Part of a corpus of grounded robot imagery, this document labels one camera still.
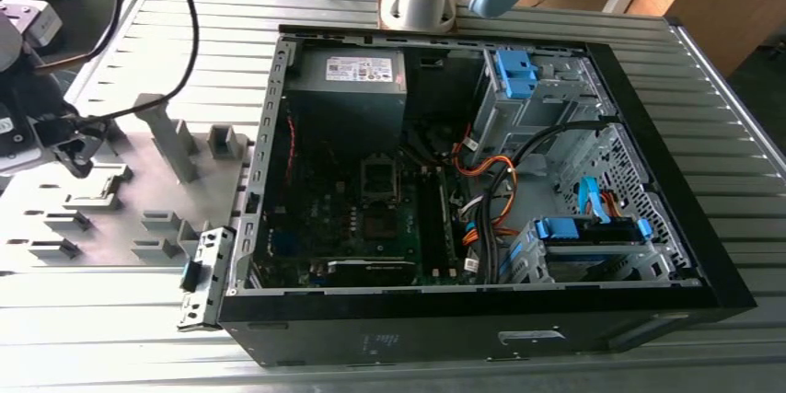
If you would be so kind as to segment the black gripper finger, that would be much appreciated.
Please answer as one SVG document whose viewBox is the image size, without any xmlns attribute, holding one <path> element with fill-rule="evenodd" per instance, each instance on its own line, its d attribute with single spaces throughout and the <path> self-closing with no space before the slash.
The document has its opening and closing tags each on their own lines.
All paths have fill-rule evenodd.
<svg viewBox="0 0 786 393">
<path fill-rule="evenodd" d="M 79 131 L 78 141 L 82 146 L 76 150 L 75 160 L 89 161 L 101 149 L 106 139 L 105 127 L 85 127 Z"/>
<path fill-rule="evenodd" d="M 68 142 L 54 147 L 56 160 L 75 178 L 86 178 L 93 170 L 93 160 L 86 154 L 85 142 Z"/>
</svg>

